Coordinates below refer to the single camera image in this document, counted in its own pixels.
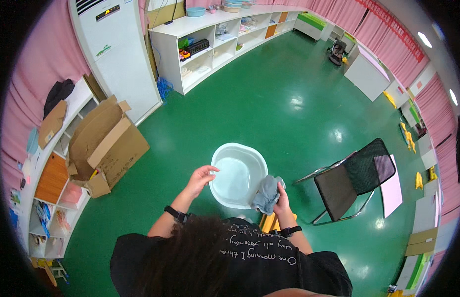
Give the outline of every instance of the air conditioner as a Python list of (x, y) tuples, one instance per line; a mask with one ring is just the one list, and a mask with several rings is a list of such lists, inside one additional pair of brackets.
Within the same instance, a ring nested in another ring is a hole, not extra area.
[(161, 99), (144, 45), (138, 0), (69, 0), (83, 54), (102, 90), (126, 100), (140, 124)]

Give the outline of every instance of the pink paper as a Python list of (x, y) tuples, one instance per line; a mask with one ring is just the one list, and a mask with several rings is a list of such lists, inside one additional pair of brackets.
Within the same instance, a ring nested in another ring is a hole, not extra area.
[[(395, 163), (395, 157), (390, 155), (395, 169), (397, 164)], [(398, 169), (396, 169), (395, 174), (390, 177), (386, 182), (381, 184), (381, 196), (383, 200), (383, 217), (388, 217), (399, 205), (403, 202), (401, 197), (401, 187), (400, 179), (398, 176)]]

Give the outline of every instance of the black chair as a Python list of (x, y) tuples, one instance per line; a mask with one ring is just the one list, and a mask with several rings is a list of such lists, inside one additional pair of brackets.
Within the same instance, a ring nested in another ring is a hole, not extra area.
[[(375, 139), (363, 149), (354, 151), (344, 159), (293, 182), (314, 177), (326, 210), (314, 221), (313, 225), (340, 222), (358, 216), (370, 201), (375, 189), (395, 174), (395, 165), (380, 138)], [(352, 216), (342, 218), (357, 199), (357, 196), (371, 192), (360, 210)], [(330, 222), (316, 224), (326, 213)]]

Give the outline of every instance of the white plastic basin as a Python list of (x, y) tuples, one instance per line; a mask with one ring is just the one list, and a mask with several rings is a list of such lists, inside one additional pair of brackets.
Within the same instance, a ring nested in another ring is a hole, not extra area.
[(220, 169), (209, 183), (215, 199), (222, 205), (250, 209), (260, 183), (268, 175), (263, 156), (254, 148), (237, 143), (219, 147), (212, 157), (212, 166)]

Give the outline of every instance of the green floor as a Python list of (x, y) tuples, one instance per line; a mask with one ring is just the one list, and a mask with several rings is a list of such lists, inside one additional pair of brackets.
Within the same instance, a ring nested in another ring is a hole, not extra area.
[[(312, 180), (288, 186), (298, 223), (314, 251), (339, 255), (353, 283), (354, 296), (386, 296), (405, 253), (413, 227), (415, 174), (423, 170), (418, 154), (401, 138), (399, 112), (386, 98), (374, 102), (327, 60), (331, 43), (289, 32), (246, 53), (196, 86), (185, 97), (172, 92), (169, 104), (140, 126), (150, 151), (114, 187), (91, 199), (74, 229), (64, 266), (66, 296), (117, 296), (109, 273), (116, 238), (146, 234), (165, 205), (186, 185), (192, 171), (211, 161), (222, 144), (237, 142), (257, 149), (269, 174), (290, 181), (332, 164), (380, 137), (395, 155), (403, 204), (383, 218), (380, 190), (357, 218), (314, 227), (323, 210)], [(360, 196), (353, 209), (365, 200)], [(236, 216), (254, 221), (252, 210), (220, 205), (208, 187), (191, 206), (199, 215)]]

